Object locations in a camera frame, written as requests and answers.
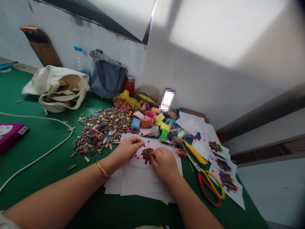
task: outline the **blue bottle cap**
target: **blue bottle cap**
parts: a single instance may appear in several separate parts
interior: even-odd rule
[[[82,52],[82,51],[83,51],[83,49],[82,49],[81,47],[78,47],[78,46],[74,46],[74,50],[76,50],[76,51],[80,51],[80,52]]]

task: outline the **red scissors handle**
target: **red scissors handle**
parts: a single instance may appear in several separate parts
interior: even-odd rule
[[[209,183],[203,179],[202,175],[200,173],[198,173],[198,180],[199,180],[199,183],[200,183],[200,187],[201,187],[201,190],[203,192],[203,194],[206,196],[206,198],[216,207],[220,207],[221,206],[221,200],[218,196],[218,194],[214,191],[214,189],[209,185]],[[209,197],[208,195],[206,194],[206,191],[204,190],[203,188],[203,184],[202,184],[202,181],[208,186],[208,188],[213,192],[213,194],[217,197],[218,199],[218,203],[214,203]]]

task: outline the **blue bag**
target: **blue bag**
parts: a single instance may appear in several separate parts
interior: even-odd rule
[[[89,82],[93,93],[105,99],[112,99],[122,90],[127,68],[103,55],[101,50],[90,51],[93,70]]]

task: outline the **yellow plastic bag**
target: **yellow plastic bag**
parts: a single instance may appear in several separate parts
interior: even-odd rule
[[[139,110],[141,109],[141,105],[134,98],[129,97],[129,92],[125,90],[123,93],[118,93],[115,97],[113,97],[113,104],[117,108],[125,108],[126,110]]]

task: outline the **white cable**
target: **white cable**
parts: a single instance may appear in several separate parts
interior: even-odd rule
[[[14,114],[7,114],[7,113],[2,113],[0,112],[0,115],[7,115],[7,116],[13,116],[13,117],[25,117],[25,118],[41,118],[41,119],[50,119],[50,120],[54,120],[54,121],[58,121],[61,122],[63,124],[65,124],[66,126],[68,126],[69,128],[71,128],[71,133],[70,135],[63,140],[61,143],[59,143],[57,146],[55,146],[54,148],[52,148],[50,151],[46,152],[44,155],[42,155],[40,158],[36,159],[35,161],[33,161],[32,163],[28,164],[26,167],[20,169],[18,172],[16,172],[14,175],[12,175],[0,188],[0,192],[2,191],[2,189],[4,189],[4,187],[8,184],[8,182],[11,181],[11,179],[13,179],[18,173],[20,173],[21,171],[25,170],[27,167],[30,167],[32,164],[34,164],[35,162],[39,161],[41,158],[43,158],[44,156],[48,155],[51,151],[53,151],[54,149],[56,149],[58,146],[60,146],[61,144],[63,144],[65,141],[67,141],[71,135],[73,134],[73,129],[71,126],[69,126],[67,123],[64,123],[58,119],[52,119],[52,118],[45,118],[45,117],[36,117],[36,116],[24,116],[24,115],[14,115]]]

